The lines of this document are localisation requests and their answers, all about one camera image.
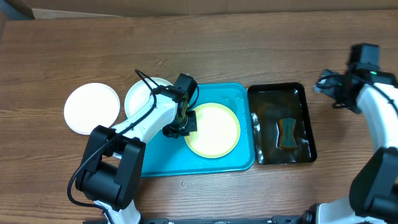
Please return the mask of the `yellow plate with ketchup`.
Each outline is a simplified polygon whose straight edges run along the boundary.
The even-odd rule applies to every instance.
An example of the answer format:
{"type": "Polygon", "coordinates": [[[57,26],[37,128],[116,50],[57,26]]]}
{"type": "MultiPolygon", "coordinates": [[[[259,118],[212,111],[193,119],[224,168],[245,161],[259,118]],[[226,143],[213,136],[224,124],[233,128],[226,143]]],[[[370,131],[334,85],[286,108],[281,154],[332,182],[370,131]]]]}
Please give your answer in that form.
{"type": "Polygon", "coordinates": [[[205,103],[194,109],[197,130],[185,137],[195,154],[216,159],[229,154],[237,145],[241,128],[237,116],[227,106],[205,103]]]}

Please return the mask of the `green and yellow sponge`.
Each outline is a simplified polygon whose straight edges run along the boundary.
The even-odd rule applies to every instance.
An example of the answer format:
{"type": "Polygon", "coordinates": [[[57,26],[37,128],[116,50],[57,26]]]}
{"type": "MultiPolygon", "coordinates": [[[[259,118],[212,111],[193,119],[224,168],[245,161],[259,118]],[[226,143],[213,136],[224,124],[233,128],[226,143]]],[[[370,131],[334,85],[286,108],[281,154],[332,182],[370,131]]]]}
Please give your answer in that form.
{"type": "Polygon", "coordinates": [[[297,148],[297,143],[295,140],[295,127],[296,120],[293,118],[283,118],[278,120],[278,140],[277,145],[282,149],[295,149],[297,148]]]}

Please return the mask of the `white plate with ketchup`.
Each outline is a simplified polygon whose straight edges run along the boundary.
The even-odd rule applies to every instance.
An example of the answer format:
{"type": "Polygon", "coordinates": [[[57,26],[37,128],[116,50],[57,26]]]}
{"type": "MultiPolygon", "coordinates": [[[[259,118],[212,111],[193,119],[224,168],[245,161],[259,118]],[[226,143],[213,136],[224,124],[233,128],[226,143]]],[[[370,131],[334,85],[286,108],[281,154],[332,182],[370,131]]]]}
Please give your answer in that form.
{"type": "Polygon", "coordinates": [[[89,135],[99,125],[110,127],[118,118],[120,107],[119,96],[110,86],[87,83],[69,95],[63,114],[71,130],[89,135]]]}

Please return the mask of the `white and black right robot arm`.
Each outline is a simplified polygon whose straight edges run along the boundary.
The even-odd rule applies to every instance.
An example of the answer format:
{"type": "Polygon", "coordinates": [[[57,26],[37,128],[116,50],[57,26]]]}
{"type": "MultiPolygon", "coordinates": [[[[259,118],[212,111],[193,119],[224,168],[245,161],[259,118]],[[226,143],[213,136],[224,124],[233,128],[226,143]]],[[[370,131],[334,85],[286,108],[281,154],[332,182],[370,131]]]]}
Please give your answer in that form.
{"type": "Polygon", "coordinates": [[[397,78],[380,70],[379,53],[378,45],[353,45],[345,73],[324,70],[314,85],[333,108],[365,117],[374,154],[347,197],[316,203],[294,223],[397,223],[397,78]]]}

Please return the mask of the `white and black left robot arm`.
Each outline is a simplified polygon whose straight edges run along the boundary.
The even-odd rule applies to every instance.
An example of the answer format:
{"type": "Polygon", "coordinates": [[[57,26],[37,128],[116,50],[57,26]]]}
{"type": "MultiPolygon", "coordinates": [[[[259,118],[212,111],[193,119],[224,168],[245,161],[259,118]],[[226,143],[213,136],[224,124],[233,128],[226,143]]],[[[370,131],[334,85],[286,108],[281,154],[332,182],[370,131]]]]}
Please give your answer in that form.
{"type": "Polygon", "coordinates": [[[193,77],[181,73],[173,85],[149,88],[149,101],[130,118],[112,128],[92,130],[79,168],[72,175],[68,199],[75,205],[98,208],[102,223],[142,223],[134,204],[146,145],[158,133],[168,138],[197,130],[193,77]]]}

